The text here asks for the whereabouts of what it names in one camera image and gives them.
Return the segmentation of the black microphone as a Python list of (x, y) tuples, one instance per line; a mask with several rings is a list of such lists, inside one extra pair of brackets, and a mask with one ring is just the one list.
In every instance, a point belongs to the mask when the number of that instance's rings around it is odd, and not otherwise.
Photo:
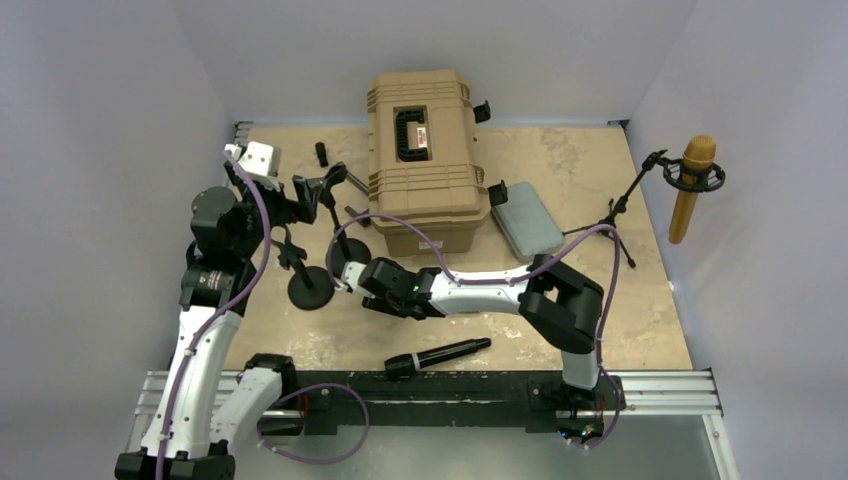
[(392, 381), (410, 378), (424, 368), (474, 354), (491, 345), (490, 338), (472, 338), (425, 351), (400, 354), (384, 361), (384, 372)]

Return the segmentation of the black round-base stand front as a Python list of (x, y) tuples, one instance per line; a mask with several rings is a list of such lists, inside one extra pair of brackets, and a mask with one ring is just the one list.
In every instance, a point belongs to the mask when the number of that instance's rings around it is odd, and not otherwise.
[(293, 272), (287, 285), (289, 300), (300, 310), (318, 310), (326, 306), (335, 294), (329, 273), (320, 266), (307, 266), (305, 261), (308, 253), (304, 248), (294, 244), (291, 230), (287, 225), (283, 225), (282, 228), (285, 232), (284, 240), (272, 240), (271, 243), (279, 249), (279, 265)]

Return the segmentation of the tan plastic tool case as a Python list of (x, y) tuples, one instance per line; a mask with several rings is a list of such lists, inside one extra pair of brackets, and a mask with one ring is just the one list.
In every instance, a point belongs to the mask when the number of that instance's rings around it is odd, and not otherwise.
[(369, 210), (389, 254), (469, 252), (490, 202), (467, 79), (455, 69), (381, 73), (367, 111)]

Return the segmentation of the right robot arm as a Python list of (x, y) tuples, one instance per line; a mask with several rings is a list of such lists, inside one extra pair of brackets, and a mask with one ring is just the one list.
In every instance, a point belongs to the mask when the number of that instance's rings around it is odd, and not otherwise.
[(458, 272), (441, 267), (416, 272), (376, 257), (349, 261), (341, 283), (363, 297), (362, 306), (400, 318), (425, 320), (470, 313), (505, 313), (525, 319), (558, 349), (561, 392), (584, 407), (601, 391), (597, 333), (605, 291), (597, 282), (550, 255), (502, 272)]

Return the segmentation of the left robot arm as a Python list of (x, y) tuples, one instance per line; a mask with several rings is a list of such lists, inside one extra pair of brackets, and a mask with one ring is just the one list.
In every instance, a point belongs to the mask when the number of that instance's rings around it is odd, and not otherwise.
[(292, 360), (256, 354), (223, 405), (215, 404), (224, 361), (267, 265), (253, 264), (253, 254), (270, 255), (272, 228), (315, 220), (322, 180), (294, 176), (293, 184), (294, 200), (274, 179), (236, 180), (193, 199), (175, 352), (151, 423), (138, 449), (119, 455), (116, 478), (231, 479), (237, 448), (263, 409), (297, 399)]

